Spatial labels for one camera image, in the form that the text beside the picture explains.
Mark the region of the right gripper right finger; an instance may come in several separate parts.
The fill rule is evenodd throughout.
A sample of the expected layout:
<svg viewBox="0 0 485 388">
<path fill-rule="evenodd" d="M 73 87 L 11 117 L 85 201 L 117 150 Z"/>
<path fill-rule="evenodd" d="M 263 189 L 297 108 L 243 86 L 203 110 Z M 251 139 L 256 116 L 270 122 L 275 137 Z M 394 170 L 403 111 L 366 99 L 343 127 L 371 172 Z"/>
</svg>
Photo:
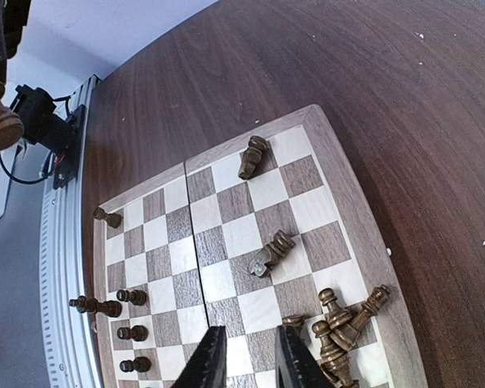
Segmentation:
<svg viewBox="0 0 485 388">
<path fill-rule="evenodd" d="M 333 387 L 309 349 L 289 325 L 276 328 L 276 387 Z"/>
</svg>

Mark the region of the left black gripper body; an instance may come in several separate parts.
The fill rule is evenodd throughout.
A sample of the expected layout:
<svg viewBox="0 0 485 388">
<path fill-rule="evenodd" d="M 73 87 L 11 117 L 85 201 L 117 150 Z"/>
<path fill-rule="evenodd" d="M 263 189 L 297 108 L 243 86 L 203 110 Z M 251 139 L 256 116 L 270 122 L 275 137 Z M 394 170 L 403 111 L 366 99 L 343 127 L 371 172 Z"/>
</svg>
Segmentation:
<svg viewBox="0 0 485 388">
<path fill-rule="evenodd" d="M 7 61 L 18 51 L 27 25 L 31 0 L 0 0 L 0 81 L 6 81 Z"/>
</svg>

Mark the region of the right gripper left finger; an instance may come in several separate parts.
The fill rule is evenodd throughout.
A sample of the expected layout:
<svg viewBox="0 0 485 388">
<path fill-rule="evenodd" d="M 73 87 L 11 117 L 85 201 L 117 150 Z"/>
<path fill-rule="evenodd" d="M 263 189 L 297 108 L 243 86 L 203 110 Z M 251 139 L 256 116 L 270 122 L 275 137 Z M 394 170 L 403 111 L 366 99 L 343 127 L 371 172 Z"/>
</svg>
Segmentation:
<svg viewBox="0 0 485 388">
<path fill-rule="evenodd" d="M 173 387 L 226 387 L 226 352 L 226 327 L 210 327 Z"/>
</svg>

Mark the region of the dark pawn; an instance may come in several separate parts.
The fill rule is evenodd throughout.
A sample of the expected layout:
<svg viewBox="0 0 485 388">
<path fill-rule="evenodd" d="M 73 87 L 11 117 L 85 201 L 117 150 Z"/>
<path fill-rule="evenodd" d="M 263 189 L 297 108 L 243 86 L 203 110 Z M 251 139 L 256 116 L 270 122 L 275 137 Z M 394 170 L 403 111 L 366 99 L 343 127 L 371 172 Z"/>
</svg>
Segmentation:
<svg viewBox="0 0 485 388">
<path fill-rule="evenodd" d="M 143 342 L 148 338 L 148 329 L 142 325 L 135 325 L 133 327 L 119 327 L 116 331 L 119 340 L 133 340 L 135 342 Z"/>
<path fill-rule="evenodd" d="M 147 293 L 143 290 L 120 289 L 116 292 L 116 298 L 119 302 L 129 302 L 135 306 L 143 306 L 147 301 Z"/>
<path fill-rule="evenodd" d="M 138 356 L 133 360 L 125 360 L 120 362 L 120 370 L 123 373 L 145 373 L 150 370 L 152 363 L 146 356 Z"/>
</svg>

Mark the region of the dark rook chess piece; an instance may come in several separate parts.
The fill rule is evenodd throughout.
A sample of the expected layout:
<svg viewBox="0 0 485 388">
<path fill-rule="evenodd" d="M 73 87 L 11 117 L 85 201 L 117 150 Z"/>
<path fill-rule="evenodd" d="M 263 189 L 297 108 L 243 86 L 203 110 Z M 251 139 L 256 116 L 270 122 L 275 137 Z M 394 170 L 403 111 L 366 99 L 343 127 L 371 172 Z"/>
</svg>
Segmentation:
<svg viewBox="0 0 485 388">
<path fill-rule="evenodd" d="M 278 230 L 272 241 L 265 244 L 251 259 L 248 270 L 253 276 L 264 278 L 296 246 L 293 239 L 283 230 Z"/>
</svg>

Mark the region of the dark tall chess piece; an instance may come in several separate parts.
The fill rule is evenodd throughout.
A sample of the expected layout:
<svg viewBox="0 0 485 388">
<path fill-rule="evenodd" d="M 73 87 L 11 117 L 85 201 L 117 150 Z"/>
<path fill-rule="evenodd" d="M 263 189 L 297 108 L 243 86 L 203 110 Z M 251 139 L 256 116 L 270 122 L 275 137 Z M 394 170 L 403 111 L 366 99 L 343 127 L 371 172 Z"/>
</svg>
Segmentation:
<svg viewBox="0 0 485 388">
<path fill-rule="evenodd" d="M 118 318 L 122 313 L 122 305 L 117 301 L 99 302 L 95 298 L 79 296 L 77 299 L 70 299 L 69 306 L 74 307 L 80 314 L 102 313 L 111 318 Z"/>
</svg>

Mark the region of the wooden chess board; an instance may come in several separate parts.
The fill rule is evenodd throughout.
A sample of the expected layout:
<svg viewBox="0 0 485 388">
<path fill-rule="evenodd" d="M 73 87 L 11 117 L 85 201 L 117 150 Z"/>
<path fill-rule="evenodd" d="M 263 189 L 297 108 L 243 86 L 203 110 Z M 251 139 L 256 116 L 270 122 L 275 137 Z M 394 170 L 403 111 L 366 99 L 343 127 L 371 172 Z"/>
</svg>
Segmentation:
<svg viewBox="0 0 485 388">
<path fill-rule="evenodd" d="M 249 180 L 238 177 L 251 136 L 268 142 Z M 227 384 L 275 384 L 275 329 L 302 315 L 301 334 L 321 361 L 313 323 L 328 318 L 318 299 L 334 290 L 352 314 L 375 287 L 390 299 L 362 329 L 349 355 L 363 387 L 425 387 L 420 350 L 390 255 L 331 124 L 310 105 L 236 137 L 103 203 L 123 217 L 116 229 L 94 224 L 98 299 L 120 289 L 147 293 L 143 306 L 99 315 L 97 337 L 106 387 L 172 386 L 211 326 L 225 326 Z M 264 278 L 252 257 L 283 230 L 296 246 Z M 143 342 L 118 339 L 142 325 Z M 120 362 L 146 356 L 145 373 Z"/>
</svg>

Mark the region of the dark pawn chess piece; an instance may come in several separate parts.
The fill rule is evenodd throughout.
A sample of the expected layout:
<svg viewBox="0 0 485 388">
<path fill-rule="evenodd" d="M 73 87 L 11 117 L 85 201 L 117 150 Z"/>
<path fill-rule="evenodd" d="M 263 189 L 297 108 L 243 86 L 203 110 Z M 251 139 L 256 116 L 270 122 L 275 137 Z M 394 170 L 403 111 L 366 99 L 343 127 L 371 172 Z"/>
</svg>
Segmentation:
<svg viewBox="0 0 485 388">
<path fill-rule="evenodd" d="M 105 221 L 107 225 L 116 229 L 122 223 L 123 217 L 118 213 L 107 213 L 104 209 L 96 207 L 93 212 L 94 219 L 98 221 Z"/>
</svg>

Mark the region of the pile of dark chess pieces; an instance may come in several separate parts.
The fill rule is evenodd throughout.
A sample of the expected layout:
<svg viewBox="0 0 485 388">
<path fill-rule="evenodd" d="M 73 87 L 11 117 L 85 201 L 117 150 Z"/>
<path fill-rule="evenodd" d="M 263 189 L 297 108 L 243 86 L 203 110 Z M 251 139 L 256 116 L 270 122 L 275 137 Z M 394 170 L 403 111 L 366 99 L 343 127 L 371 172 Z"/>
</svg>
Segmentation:
<svg viewBox="0 0 485 388">
<path fill-rule="evenodd" d="M 341 307 L 331 288 L 320 291 L 318 299 L 328 310 L 327 319 L 318 320 L 311 326 L 314 336 L 321 344 L 321 362 L 318 366 L 333 387 L 358 387 L 359 381 L 350 372 L 348 353 L 355 348 L 362 329 L 369 320 L 388 302 L 390 290 L 386 285 L 375 287 L 361 303 L 361 310 L 357 314 Z M 281 325 L 293 327 L 300 337 L 304 324 L 305 318 L 302 315 L 291 315 L 283 318 Z"/>
</svg>

